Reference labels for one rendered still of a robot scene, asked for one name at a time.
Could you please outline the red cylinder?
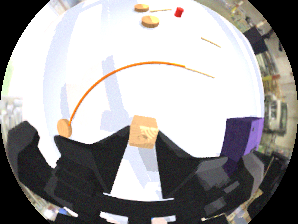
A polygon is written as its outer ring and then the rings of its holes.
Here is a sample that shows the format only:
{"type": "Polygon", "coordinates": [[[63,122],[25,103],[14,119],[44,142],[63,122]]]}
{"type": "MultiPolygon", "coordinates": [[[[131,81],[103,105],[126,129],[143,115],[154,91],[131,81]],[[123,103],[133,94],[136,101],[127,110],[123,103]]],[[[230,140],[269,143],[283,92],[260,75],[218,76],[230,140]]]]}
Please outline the red cylinder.
{"type": "Polygon", "coordinates": [[[182,12],[184,12],[185,10],[182,10],[181,7],[177,7],[176,8],[176,12],[174,12],[174,16],[176,16],[176,18],[181,18],[182,16],[182,12]]]}

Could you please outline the light wooden block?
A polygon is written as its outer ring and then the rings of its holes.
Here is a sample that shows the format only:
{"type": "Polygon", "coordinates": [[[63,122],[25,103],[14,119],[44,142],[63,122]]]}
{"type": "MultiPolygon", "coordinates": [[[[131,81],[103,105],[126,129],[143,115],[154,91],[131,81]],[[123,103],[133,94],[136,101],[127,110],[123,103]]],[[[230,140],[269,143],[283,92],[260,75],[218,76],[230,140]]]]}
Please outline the light wooden block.
{"type": "Polygon", "coordinates": [[[130,123],[129,147],[153,149],[158,135],[154,117],[134,115],[130,123]]]}

